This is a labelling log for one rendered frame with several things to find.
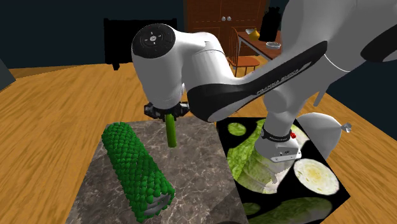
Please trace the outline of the green knobbly roller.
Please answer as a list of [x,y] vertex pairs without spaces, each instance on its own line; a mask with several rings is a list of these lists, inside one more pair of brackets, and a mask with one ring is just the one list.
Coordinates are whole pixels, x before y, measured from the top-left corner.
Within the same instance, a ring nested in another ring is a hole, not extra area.
[[137,222],[143,223],[167,209],[175,189],[132,127],[124,122],[112,123],[101,139]]

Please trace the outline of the grey dome-shaped object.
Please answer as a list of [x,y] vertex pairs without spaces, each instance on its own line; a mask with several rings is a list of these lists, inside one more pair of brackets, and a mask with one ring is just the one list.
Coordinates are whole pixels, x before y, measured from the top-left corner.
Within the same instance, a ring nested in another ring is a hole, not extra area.
[[298,123],[325,160],[338,144],[342,132],[350,133],[352,125],[341,125],[334,117],[323,113],[307,113],[297,118]]

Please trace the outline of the brown wooden chair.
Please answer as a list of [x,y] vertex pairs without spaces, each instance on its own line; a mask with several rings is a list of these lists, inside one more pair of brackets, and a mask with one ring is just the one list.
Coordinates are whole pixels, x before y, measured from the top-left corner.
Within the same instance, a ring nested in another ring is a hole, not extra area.
[[247,74],[247,69],[249,67],[252,67],[255,70],[256,67],[260,65],[260,62],[255,58],[239,55],[239,50],[240,50],[239,37],[237,34],[237,30],[234,27],[230,29],[228,42],[229,42],[229,47],[228,47],[227,60],[229,65],[231,65],[235,69],[234,76],[237,75],[237,69],[240,67],[244,67],[245,68],[244,74]]

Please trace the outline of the green upright stick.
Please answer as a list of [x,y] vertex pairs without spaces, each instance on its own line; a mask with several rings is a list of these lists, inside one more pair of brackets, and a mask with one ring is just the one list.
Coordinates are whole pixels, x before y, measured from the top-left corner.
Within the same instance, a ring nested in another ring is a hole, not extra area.
[[176,140],[176,126],[175,120],[172,114],[167,114],[165,116],[165,128],[167,134],[167,144],[170,148],[175,148],[177,146]]

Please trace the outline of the grey marble table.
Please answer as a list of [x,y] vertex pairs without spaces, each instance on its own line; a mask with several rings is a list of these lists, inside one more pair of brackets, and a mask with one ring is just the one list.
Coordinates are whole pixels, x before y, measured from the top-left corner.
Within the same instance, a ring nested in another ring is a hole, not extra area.
[[137,222],[99,143],[65,224],[248,224],[214,124],[195,117],[178,119],[175,148],[167,146],[161,121],[130,126],[175,189],[171,205]]

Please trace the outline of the brown wooden dining table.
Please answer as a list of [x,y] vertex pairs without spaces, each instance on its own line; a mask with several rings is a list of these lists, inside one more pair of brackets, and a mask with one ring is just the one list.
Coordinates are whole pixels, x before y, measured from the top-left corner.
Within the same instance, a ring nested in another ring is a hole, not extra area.
[[248,46],[257,55],[261,55],[267,60],[272,60],[281,54],[281,31],[279,26],[281,24],[282,14],[280,7],[270,7],[265,12],[262,22],[259,26],[260,36],[268,36],[268,41],[260,41],[259,39],[251,39],[249,34],[244,32],[237,32],[239,40],[239,54],[242,45]]

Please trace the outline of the cabbage patterned robot stand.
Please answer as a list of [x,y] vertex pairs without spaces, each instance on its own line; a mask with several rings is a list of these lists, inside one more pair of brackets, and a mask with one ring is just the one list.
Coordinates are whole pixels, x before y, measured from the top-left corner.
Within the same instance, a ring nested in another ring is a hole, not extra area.
[[254,142],[264,122],[264,118],[231,117],[216,124],[249,224],[321,224],[350,194],[340,181],[330,193],[306,186],[295,169],[302,163],[311,165],[311,181],[337,177],[298,122],[291,130],[301,159],[273,163],[257,154]]

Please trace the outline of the brown wooden cupboard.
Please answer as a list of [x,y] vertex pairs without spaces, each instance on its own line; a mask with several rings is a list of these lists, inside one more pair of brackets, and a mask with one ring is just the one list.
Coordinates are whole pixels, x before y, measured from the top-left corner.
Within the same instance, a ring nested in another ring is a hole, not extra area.
[[259,29],[269,4],[270,0],[183,0],[185,31],[215,35],[229,55],[232,28]]

